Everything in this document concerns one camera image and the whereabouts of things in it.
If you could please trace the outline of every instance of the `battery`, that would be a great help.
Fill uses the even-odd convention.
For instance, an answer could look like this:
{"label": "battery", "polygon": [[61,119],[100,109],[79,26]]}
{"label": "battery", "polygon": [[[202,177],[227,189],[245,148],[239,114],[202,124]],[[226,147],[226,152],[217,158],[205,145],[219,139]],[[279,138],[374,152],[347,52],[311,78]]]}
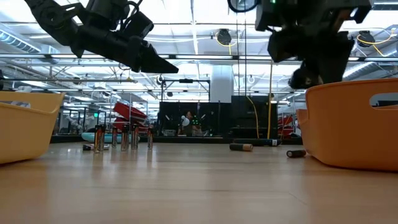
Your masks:
{"label": "battery", "polygon": [[251,152],[253,151],[252,144],[236,144],[232,143],[229,145],[229,149],[232,151],[243,151],[243,152]]}
{"label": "battery", "polygon": [[122,141],[121,141],[122,151],[126,151],[129,149],[129,131],[130,131],[130,126],[128,124],[124,124],[122,127]]}
{"label": "battery", "polygon": [[114,127],[112,129],[112,149],[116,149],[118,144],[118,128]]}
{"label": "battery", "polygon": [[104,124],[101,125],[101,130],[102,130],[102,135],[101,135],[101,151],[105,150],[105,132],[106,132],[106,126]]}
{"label": "battery", "polygon": [[94,135],[94,153],[100,153],[102,143],[102,128],[100,125],[95,126]]}
{"label": "battery", "polygon": [[295,150],[295,151],[287,151],[286,156],[289,158],[300,158],[304,157],[307,154],[305,150]]}
{"label": "battery", "polygon": [[152,150],[154,147],[154,129],[153,128],[148,128],[148,149]]}
{"label": "battery", "polygon": [[131,132],[131,150],[138,149],[138,137],[139,137],[139,127],[138,125],[133,125]]}

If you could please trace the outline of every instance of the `battery lying on floor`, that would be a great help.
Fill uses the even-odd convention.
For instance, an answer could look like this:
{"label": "battery lying on floor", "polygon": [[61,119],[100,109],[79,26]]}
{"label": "battery lying on floor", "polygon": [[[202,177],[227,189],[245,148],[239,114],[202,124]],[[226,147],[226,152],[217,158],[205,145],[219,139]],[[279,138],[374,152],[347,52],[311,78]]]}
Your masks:
{"label": "battery lying on floor", "polygon": [[252,144],[236,144],[232,143],[229,145],[229,149],[232,151],[243,151],[243,152],[251,152],[253,151]]}
{"label": "battery lying on floor", "polygon": [[305,150],[295,150],[295,151],[287,151],[286,156],[289,158],[300,158],[304,157],[307,154]]}

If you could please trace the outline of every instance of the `laminate floor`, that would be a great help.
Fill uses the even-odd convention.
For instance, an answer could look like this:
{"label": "laminate floor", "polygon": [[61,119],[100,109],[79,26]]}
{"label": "laminate floor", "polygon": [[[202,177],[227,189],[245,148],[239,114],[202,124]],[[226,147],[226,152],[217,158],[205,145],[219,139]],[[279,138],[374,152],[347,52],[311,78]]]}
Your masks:
{"label": "laminate floor", "polygon": [[398,223],[398,174],[285,156],[301,146],[81,146],[0,166],[0,223]]}

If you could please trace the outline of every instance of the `ceiling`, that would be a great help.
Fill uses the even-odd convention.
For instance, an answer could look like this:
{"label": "ceiling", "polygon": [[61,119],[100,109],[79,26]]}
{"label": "ceiling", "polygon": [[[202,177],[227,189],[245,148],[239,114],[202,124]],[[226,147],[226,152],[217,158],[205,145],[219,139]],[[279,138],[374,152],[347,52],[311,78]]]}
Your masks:
{"label": "ceiling", "polygon": [[[55,0],[60,5],[81,2],[86,6],[88,0]],[[384,43],[377,45],[380,53],[384,56],[395,57],[398,38],[395,35],[398,28],[397,7],[398,1],[372,1],[375,4],[365,21],[362,24],[355,24],[353,21],[345,22],[341,30],[349,32],[349,36],[356,38],[360,30],[369,30],[375,37],[376,42]],[[257,32],[254,29],[256,12],[251,11],[242,14],[235,14],[228,9],[226,0],[143,0],[140,10],[155,24],[152,32],[146,39],[155,47],[158,54],[173,55],[269,55],[267,52],[268,38],[270,32]],[[53,38],[49,37],[43,29],[36,23],[30,9],[24,0],[2,0],[0,1],[0,30],[7,29],[13,35],[32,44],[36,47],[51,46],[58,50],[60,54],[70,54],[69,47],[62,46]],[[240,41],[231,47],[221,46],[213,38],[219,29],[229,29],[233,42],[237,37]],[[25,53],[0,42],[0,53]],[[360,47],[356,45],[351,53],[352,57],[382,57],[373,47]],[[6,66],[10,60],[0,62],[0,66]],[[93,65],[82,67],[78,66],[76,60],[61,59],[55,66],[49,63],[42,63],[38,60],[15,59],[14,63],[26,65],[41,74],[57,73],[56,78],[92,78],[92,79],[115,79],[131,77],[138,83],[100,83],[101,88],[112,88],[118,90],[159,90],[156,78],[159,74],[133,73],[121,71],[118,65],[104,60],[82,60],[81,63],[91,63]],[[232,66],[236,91],[244,91],[246,86],[250,91],[269,91],[271,65],[269,62],[261,64],[259,62],[248,61],[224,61],[217,60],[170,60],[176,64],[180,71],[177,74],[164,75],[168,79],[192,78],[209,80],[212,76],[214,65]],[[347,67],[347,80],[368,79],[378,77],[393,77],[396,74],[394,62],[377,63],[378,69],[367,71],[366,62],[351,62]],[[272,89],[279,91],[290,91],[287,80],[292,72],[299,68],[297,62],[283,63],[274,65],[272,77]],[[95,84],[82,83],[81,85],[63,85],[64,88],[98,88]],[[206,89],[203,86],[192,83],[174,83],[169,87],[172,90],[191,90],[192,92],[181,92],[174,94],[169,100],[206,100],[208,98]],[[157,101],[160,93],[154,91],[134,93],[142,100]],[[290,95],[280,94],[278,99],[283,100]]]}

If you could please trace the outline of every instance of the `orange plastic bin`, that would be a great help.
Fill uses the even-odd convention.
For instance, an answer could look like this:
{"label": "orange plastic bin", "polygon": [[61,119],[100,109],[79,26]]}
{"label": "orange plastic bin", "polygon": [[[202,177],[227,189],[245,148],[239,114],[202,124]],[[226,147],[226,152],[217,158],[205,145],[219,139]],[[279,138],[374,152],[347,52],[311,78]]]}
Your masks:
{"label": "orange plastic bin", "polygon": [[376,94],[397,92],[398,79],[310,88],[307,110],[297,110],[304,148],[331,166],[398,171],[398,108],[373,108],[369,103]]}
{"label": "orange plastic bin", "polygon": [[63,96],[0,91],[0,101],[30,103],[30,108],[0,103],[0,164],[34,159],[47,151]]}

